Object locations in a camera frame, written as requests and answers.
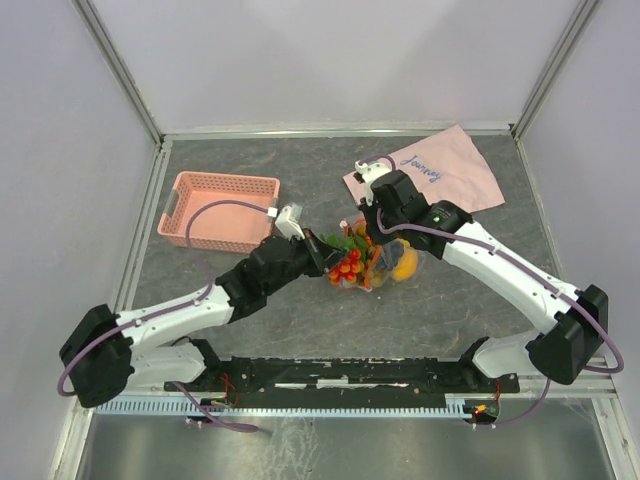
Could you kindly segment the red cherry tomatoes sprig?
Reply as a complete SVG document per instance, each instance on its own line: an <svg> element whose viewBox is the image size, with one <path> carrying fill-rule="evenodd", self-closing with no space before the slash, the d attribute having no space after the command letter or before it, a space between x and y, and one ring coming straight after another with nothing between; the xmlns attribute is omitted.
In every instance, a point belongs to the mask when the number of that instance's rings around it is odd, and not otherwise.
<svg viewBox="0 0 640 480"><path fill-rule="evenodd" d="M329 271L328 278L330 283L342 289L360 288L367 290L362 286L363 270L365 269L367 255L377 248L371 238L360 237L355 233L355 230L347 229L342 236L337 234L322 235L321 239L332 247L346 251L346 257L340 265Z"/></svg>

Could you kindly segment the clear zip top bag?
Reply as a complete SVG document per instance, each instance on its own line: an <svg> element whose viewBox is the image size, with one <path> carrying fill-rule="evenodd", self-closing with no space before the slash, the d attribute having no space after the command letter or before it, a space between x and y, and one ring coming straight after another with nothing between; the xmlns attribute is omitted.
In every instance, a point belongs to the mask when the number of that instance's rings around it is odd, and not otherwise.
<svg viewBox="0 0 640 480"><path fill-rule="evenodd" d="M370 292L387 281L409 281L422 267L424 255L408 241L392 239L384 245L375 243L362 214L343 218L339 227L340 233L321 237L328 245L346 252L328 273L330 283L337 288Z"/></svg>

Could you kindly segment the yellow peach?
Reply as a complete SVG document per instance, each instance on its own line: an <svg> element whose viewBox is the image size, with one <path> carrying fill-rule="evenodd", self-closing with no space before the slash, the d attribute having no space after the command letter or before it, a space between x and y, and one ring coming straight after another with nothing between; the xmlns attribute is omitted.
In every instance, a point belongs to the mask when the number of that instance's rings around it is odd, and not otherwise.
<svg viewBox="0 0 640 480"><path fill-rule="evenodd" d="M392 270L391 277L397 282L406 281L416 273L418 265L418 253L415 250L407 250Z"/></svg>

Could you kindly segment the orange persimmon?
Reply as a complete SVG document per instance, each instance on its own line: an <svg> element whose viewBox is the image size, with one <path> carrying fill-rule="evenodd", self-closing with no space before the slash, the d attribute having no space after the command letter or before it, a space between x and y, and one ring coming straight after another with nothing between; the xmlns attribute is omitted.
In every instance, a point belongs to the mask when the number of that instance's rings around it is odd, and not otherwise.
<svg viewBox="0 0 640 480"><path fill-rule="evenodd" d="M368 238L369 237L369 234L367 232L367 228L366 228L365 224L358 225L356 230L355 230L355 233L358 236L363 237L363 238Z"/></svg>

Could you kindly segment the black grape bunch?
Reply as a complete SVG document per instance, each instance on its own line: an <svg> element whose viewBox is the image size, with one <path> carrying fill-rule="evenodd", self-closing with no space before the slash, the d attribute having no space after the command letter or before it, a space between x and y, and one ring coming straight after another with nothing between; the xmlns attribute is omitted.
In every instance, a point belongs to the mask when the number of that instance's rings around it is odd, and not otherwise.
<svg viewBox="0 0 640 480"><path fill-rule="evenodd" d="M407 242L402 239L395 239L383 246L382 258L387 270L397 267L400 260L408 249Z"/></svg>

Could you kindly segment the brown longan bunch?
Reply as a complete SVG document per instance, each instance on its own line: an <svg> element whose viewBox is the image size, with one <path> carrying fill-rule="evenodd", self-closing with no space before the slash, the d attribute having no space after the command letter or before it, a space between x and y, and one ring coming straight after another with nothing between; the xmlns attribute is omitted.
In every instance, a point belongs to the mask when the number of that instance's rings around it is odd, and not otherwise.
<svg viewBox="0 0 640 480"><path fill-rule="evenodd" d="M367 255L365 269L363 270L362 286L371 290L379 287L386 278L387 269L382 258L383 249L378 247Z"/></svg>

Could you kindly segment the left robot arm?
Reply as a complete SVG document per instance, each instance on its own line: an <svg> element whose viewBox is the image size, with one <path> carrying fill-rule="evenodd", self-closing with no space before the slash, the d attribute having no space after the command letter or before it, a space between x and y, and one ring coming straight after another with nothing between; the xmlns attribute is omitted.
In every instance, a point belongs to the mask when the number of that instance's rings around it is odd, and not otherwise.
<svg viewBox="0 0 640 480"><path fill-rule="evenodd" d="M60 349L60 395L85 408L102 405L126 389L166 382L209 390L221 378L211 350L175 340L227 325L264 308L267 299L302 275L320 277L346 253L304 230L300 237L264 239L247 258L185 296L138 310L91 308Z"/></svg>

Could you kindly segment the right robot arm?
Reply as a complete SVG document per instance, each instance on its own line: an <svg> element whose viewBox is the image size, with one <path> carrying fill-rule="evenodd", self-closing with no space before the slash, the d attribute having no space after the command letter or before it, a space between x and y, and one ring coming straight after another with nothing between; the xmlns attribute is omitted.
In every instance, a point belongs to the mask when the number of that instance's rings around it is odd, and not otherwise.
<svg viewBox="0 0 640 480"><path fill-rule="evenodd" d="M379 244L403 239L472 275L520 311L529 331L477 341L458 368L467 389L481 391L506 374L538 372L572 384L608 332L607 294L544 272L505 247L454 203L429 203L409 176L383 162L357 165L364 194L358 205L369 236Z"/></svg>

